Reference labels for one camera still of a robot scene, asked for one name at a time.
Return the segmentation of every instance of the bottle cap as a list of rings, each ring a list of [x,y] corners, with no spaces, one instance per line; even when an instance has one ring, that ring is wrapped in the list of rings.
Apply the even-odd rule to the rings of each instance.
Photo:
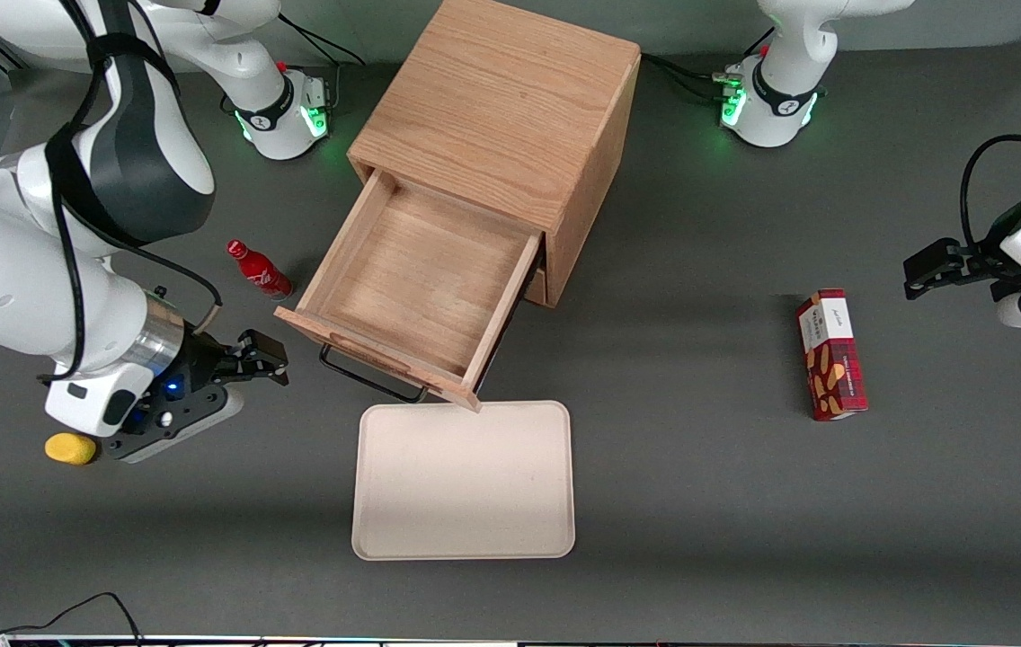
[[[95,458],[95,441],[85,435],[63,432],[47,439],[43,452],[48,458],[67,465],[87,465]]]
[[[242,258],[247,255],[247,245],[243,245],[243,241],[236,238],[227,244],[227,253],[234,255],[235,258]]]

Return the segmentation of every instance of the plastic tray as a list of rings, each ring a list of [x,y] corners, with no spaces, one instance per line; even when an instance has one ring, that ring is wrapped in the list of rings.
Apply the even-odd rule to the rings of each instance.
[[[575,544],[571,415],[553,401],[372,406],[350,544],[363,560],[563,557]]]

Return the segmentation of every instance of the green led light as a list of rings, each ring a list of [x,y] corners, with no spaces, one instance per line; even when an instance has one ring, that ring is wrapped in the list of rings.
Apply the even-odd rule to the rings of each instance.
[[[725,100],[723,106],[723,122],[730,127],[737,123],[738,116],[741,115],[741,107],[743,107],[745,103],[746,91],[739,88],[732,97]]]
[[[306,128],[310,129],[310,134],[314,139],[327,135],[327,111],[322,108],[308,108],[298,106],[298,114],[306,122]]]
[[[243,139],[251,142],[251,133],[247,132],[247,123],[244,123],[243,118],[239,115],[239,110],[235,111],[235,119],[238,119],[239,128],[243,128]]]
[[[818,102],[818,92],[815,92],[815,94],[812,95],[812,97],[810,98],[810,106],[807,106],[807,115],[801,117],[803,126],[807,126],[807,123],[810,123],[810,117],[812,114],[815,113],[816,102]]]

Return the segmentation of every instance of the gray table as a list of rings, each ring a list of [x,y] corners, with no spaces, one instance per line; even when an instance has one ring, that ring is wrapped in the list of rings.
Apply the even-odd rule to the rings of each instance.
[[[723,58],[688,61],[716,69]],[[37,357],[0,349],[0,627],[113,590],[153,634],[713,642],[1021,643],[1021,332],[986,287],[908,303],[906,255],[958,234],[958,180],[1021,132],[1021,45],[847,53],[809,132],[752,150],[643,69],[626,158],[555,311],[524,306],[483,390],[574,420],[579,541],[563,560],[367,562],[350,551],[359,413],[224,252],[305,282],[359,184],[346,148],[393,68],[348,69],[334,136],[260,159],[185,77],[214,167],[211,220],[154,249],[209,276],[231,337],[259,328],[292,385],[139,465],[42,457]],[[82,79],[17,79],[9,147],[70,113]],[[1021,150],[976,180],[982,226],[1021,196]],[[186,311],[193,284],[162,283]],[[809,418],[792,308],[850,295],[872,409]],[[121,631],[109,609],[66,630]]]

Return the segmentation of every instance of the white label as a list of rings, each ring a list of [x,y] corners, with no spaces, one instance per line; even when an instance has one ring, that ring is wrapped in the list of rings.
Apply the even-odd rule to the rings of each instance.
[[[850,328],[850,311],[846,310],[846,299],[831,298],[820,300],[798,318],[801,328],[803,349],[810,351],[827,340],[848,340],[855,336]]]

